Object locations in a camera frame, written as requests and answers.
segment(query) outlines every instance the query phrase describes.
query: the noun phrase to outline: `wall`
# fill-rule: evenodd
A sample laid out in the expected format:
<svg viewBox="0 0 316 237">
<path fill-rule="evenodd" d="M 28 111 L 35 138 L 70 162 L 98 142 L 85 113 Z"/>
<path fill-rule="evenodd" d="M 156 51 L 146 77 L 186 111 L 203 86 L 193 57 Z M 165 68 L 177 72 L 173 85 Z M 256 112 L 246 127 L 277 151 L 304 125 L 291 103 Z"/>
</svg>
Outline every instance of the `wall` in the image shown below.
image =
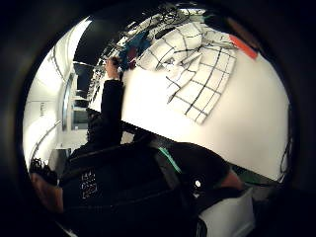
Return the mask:
<svg viewBox="0 0 316 237">
<path fill-rule="evenodd" d="M 71 29 L 50 50 L 32 83 L 24 112 L 23 148 L 29 165 L 37 142 L 53 125 L 61 120 L 63 96 L 67 79 L 72 70 L 72 60 L 79 39 L 90 21 L 82 21 Z M 49 158 L 51 149 L 57 146 L 61 125 L 49 133 L 40 144 L 36 157 Z"/>
</svg>

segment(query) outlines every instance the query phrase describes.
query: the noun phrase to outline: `grid pattern paper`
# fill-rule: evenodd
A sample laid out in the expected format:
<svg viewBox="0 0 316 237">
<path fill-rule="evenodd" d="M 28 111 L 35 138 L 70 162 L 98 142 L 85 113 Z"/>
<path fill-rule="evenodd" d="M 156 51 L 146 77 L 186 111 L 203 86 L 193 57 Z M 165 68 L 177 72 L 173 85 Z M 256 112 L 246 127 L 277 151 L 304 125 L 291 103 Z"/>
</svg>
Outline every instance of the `grid pattern paper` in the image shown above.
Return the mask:
<svg viewBox="0 0 316 237">
<path fill-rule="evenodd" d="M 206 24 L 176 27 L 138 58 L 145 70 L 168 69 L 168 104 L 197 123 L 212 111 L 232 72 L 236 57 L 228 34 Z"/>
</svg>

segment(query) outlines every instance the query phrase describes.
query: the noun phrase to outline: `backpack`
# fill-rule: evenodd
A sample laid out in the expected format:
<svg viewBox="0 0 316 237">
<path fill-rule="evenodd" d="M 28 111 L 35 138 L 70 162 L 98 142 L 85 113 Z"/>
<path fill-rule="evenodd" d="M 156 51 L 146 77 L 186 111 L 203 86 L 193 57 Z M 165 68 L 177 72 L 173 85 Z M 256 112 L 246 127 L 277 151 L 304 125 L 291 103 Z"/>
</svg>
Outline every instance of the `backpack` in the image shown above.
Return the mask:
<svg viewBox="0 0 316 237">
<path fill-rule="evenodd" d="M 74 183 L 86 172 L 107 170 L 102 205 L 90 203 L 65 209 L 64 219 L 79 236 L 206 236 L 198 215 L 214 203 L 231 196 L 205 193 L 195 198 L 190 181 L 172 158 L 155 148 L 137 143 L 91 152 L 68 164 L 60 184 Z M 113 190 L 111 184 L 119 189 Z"/>
</svg>

